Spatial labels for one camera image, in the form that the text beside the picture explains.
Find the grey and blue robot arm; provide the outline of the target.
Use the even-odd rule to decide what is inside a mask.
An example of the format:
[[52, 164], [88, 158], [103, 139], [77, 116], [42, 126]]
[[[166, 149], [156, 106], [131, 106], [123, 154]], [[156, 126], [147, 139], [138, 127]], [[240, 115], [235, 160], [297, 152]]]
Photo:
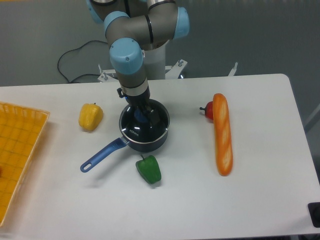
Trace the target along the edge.
[[152, 126], [156, 125], [160, 117], [149, 101], [143, 51], [187, 36], [187, 10], [174, 0], [88, 0], [86, 4], [93, 20], [103, 24], [121, 97], [139, 109]]

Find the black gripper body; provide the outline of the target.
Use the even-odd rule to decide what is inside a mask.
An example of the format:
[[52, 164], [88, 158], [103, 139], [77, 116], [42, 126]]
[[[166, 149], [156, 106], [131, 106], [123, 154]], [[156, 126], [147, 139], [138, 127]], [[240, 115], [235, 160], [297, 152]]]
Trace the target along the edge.
[[130, 106], [137, 107], [140, 110], [145, 110], [150, 107], [149, 87], [147, 87], [147, 89], [142, 94], [137, 96], [130, 96], [125, 94], [121, 87], [117, 89], [117, 93], [120, 98], [125, 98], [125, 100]]

